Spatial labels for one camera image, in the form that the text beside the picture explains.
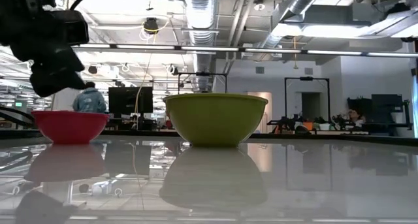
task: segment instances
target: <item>yellow-green bowl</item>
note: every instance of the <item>yellow-green bowl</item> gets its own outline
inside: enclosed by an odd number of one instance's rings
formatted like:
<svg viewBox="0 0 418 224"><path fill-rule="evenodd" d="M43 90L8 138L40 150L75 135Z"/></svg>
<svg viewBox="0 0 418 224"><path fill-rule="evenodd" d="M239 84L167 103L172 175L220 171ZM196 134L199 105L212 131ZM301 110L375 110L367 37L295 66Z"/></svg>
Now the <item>yellow-green bowl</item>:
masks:
<svg viewBox="0 0 418 224"><path fill-rule="evenodd" d="M194 146L236 146L256 130L268 100L239 94L194 93L164 98L178 134Z"/></svg>

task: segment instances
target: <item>computer monitor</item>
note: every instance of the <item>computer monitor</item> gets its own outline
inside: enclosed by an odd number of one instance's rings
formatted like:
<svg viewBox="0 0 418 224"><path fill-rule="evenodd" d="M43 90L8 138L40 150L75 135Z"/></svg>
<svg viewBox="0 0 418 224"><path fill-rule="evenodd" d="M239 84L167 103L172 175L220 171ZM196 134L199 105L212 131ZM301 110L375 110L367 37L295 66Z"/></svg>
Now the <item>computer monitor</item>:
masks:
<svg viewBox="0 0 418 224"><path fill-rule="evenodd" d="M109 112L127 115L134 113L138 91L139 87L109 88ZM138 98L138 112L153 112L152 87L142 87Z"/></svg>
<svg viewBox="0 0 418 224"><path fill-rule="evenodd" d="M374 110L388 112L403 112L401 94L373 94Z"/></svg>

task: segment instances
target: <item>reflective table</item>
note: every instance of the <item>reflective table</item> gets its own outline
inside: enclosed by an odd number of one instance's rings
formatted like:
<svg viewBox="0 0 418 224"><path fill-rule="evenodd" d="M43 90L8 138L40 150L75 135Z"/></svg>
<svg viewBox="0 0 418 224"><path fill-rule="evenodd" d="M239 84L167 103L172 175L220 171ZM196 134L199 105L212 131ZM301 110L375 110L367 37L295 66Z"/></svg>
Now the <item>reflective table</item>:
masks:
<svg viewBox="0 0 418 224"><path fill-rule="evenodd" d="M418 148L178 137L0 140L2 223L418 223Z"/></svg>

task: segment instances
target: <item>person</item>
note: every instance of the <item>person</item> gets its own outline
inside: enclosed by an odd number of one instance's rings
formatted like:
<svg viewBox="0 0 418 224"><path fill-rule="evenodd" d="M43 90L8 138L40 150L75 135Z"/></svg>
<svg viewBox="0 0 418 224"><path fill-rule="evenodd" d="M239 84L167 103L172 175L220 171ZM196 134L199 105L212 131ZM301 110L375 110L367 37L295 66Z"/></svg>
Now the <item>person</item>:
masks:
<svg viewBox="0 0 418 224"><path fill-rule="evenodd" d="M348 112L350 121L355 124L356 127L361 127L362 124L366 122L366 118L358 111L350 109Z"/></svg>
<svg viewBox="0 0 418 224"><path fill-rule="evenodd" d="M86 83L84 91L76 97L72 104L75 112L103 114L106 111L105 98L95 87L93 82Z"/></svg>

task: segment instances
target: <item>camera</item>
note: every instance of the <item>camera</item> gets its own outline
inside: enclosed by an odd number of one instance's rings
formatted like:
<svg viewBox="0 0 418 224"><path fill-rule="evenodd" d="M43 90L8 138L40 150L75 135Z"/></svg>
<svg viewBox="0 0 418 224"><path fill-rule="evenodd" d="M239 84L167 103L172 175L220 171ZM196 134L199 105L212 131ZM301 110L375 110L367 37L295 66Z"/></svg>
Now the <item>camera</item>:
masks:
<svg viewBox="0 0 418 224"><path fill-rule="evenodd" d="M0 44L10 46L20 61L33 60L30 82L36 94L47 97L65 88L84 89L77 72L84 66L71 46L89 41L81 13L47 11L55 0L0 0Z"/></svg>

